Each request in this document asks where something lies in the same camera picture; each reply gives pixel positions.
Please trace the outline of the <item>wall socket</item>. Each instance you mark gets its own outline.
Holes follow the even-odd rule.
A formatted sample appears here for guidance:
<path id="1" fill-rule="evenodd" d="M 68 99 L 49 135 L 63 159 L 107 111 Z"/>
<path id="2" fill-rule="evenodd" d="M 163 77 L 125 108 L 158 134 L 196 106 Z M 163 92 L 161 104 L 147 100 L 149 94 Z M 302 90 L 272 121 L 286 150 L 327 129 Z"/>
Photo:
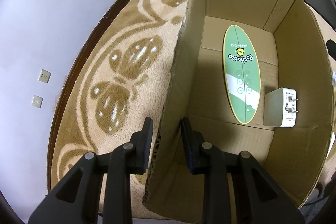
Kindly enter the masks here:
<path id="1" fill-rule="evenodd" d="M 47 84 L 50 80 L 50 77 L 51 77 L 51 72 L 42 69 L 38 80 L 42 83 Z"/>
<path id="2" fill-rule="evenodd" d="M 42 97 L 34 95 L 31 105 L 36 107 L 36 108 L 41 108 L 42 102 L 43 102 Z"/>

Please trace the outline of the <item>brown cardboard box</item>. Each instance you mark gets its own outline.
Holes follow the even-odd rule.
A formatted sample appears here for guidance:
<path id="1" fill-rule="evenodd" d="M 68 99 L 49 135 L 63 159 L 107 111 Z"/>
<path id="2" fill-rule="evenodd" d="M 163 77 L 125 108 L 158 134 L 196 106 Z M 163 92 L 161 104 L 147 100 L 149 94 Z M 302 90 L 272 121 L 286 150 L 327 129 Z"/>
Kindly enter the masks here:
<path id="1" fill-rule="evenodd" d="M 202 175 L 188 170 L 179 122 L 222 151 L 250 152 L 302 207 L 327 158 L 334 87 L 325 42 L 304 0 L 188 0 L 143 197 L 201 220 Z"/>

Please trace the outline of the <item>lower wall socket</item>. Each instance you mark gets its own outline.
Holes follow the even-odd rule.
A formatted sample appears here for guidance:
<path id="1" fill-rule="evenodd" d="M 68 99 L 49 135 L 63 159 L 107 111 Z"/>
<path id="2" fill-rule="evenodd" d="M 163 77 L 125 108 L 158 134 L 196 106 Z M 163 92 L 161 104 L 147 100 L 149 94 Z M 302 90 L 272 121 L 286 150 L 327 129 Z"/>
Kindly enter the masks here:
<path id="1" fill-rule="evenodd" d="M 43 102 L 42 97 L 34 95 L 31 105 L 36 107 L 36 108 L 41 108 L 42 102 Z"/>

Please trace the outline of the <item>upper wall socket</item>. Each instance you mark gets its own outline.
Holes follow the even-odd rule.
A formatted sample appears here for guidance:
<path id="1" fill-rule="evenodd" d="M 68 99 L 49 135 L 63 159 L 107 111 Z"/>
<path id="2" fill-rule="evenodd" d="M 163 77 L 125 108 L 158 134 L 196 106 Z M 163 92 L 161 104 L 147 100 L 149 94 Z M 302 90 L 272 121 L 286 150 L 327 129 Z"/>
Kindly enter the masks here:
<path id="1" fill-rule="evenodd" d="M 47 84 L 50 80 L 50 77 L 51 77 L 51 72 L 42 69 L 38 80 L 42 83 Z"/>

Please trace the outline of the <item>beige patterned blanket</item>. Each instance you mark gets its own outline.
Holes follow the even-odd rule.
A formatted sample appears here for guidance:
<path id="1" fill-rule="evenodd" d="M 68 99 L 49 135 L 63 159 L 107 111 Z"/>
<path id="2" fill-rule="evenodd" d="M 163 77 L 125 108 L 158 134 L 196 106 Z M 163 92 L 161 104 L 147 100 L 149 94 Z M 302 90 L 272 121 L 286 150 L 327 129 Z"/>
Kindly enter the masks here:
<path id="1" fill-rule="evenodd" d="M 261 95 L 298 95 L 292 128 L 263 122 L 259 103 L 248 124 L 231 111 L 223 39 L 230 25 L 249 36 Z M 55 186 L 87 152 L 104 154 L 153 120 L 151 165 L 131 178 L 136 218 L 202 217 L 203 176 L 186 166 L 179 121 L 221 150 L 249 151 L 297 207 L 311 194 L 327 158 L 334 123 L 329 55 L 303 0 L 131 0 L 88 57 L 67 102 L 51 164 Z"/>

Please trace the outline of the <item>white wall charger plug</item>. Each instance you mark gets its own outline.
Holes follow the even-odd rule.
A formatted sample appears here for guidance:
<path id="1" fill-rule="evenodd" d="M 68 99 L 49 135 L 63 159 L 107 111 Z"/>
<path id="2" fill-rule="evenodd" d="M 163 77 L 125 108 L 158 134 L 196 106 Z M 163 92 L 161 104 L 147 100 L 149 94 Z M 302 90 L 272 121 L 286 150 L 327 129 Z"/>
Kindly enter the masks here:
<path id="1" fill-rule="evenodd" d="M 278 88 L 265 95 L 263 125 L 294 127 L 297 111 L 297 93 L 294 89 Z"/>

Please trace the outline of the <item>green oval Pochacco remote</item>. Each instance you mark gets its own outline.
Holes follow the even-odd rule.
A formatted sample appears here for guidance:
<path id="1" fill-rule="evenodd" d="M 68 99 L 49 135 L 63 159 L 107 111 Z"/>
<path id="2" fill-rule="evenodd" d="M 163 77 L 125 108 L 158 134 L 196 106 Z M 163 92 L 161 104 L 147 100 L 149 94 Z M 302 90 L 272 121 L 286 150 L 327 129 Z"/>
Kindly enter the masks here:
<path id="1" fill-rule="evenodd" d="M 255 48 L 247 33 L 238 25 L 227 28 L 222 56 L 230 108 L 239 123 L 248 124 L 259 106 L 261 76 Z"/>

